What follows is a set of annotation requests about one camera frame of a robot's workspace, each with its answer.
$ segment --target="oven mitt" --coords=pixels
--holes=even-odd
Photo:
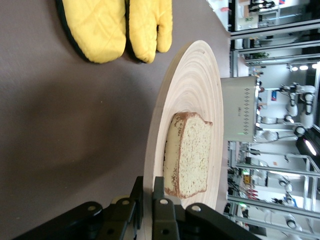
[[[152,63],[156,50],[167,52],[172,43],[172,0],[129,0],[129,39],[135,56]]]
[[[78,46],[87,59],[101,64],[123,54],[126,46],[125,0],[56,2],[62,25],[69,39],[73,38],[71,43],[76,49]]]

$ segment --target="ceiling light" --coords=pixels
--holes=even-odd
[[[307,70],[308,69],[308,66],[307,65],[302,65],[299,67],[300,70]]]
[[[316,156],[317,153],[316,153],[316,150],[314,149],[314,147],[311,145],[311,143],[308,141],[308,140],[304,140],[305,142],[305,145],[308,147],[308,149],[310,150],[310,152]]]

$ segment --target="round wooden plate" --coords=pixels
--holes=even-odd
[[[166,72],[157,97],[144,163],[143,228],[145,239],[152,239],[151,199],[154,180],[156,176],[163,175],[167,131],[172,117],[178,112],[196,112],[205,121],[213,123],[207,190],[181,201],[184,208],[193,203],[204,203],[214,209],[222,164],[223,97],[214,53],[210,46],[202,40],[187,44],[177,53]]]

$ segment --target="glass panel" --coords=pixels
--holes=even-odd
[[[232,32],[320,18],[319,0],[233,0],[230,10]]]

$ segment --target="quilted oven mitt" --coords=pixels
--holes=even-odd
[[[71,37],[85,57],[106,63],[120,57],[126,46],[125,0],[56,0],[63,6]]]
[[[167,52],[172,44],[172,0],[130,0],[129,38],[135,56],[152,63],[156,50]]]

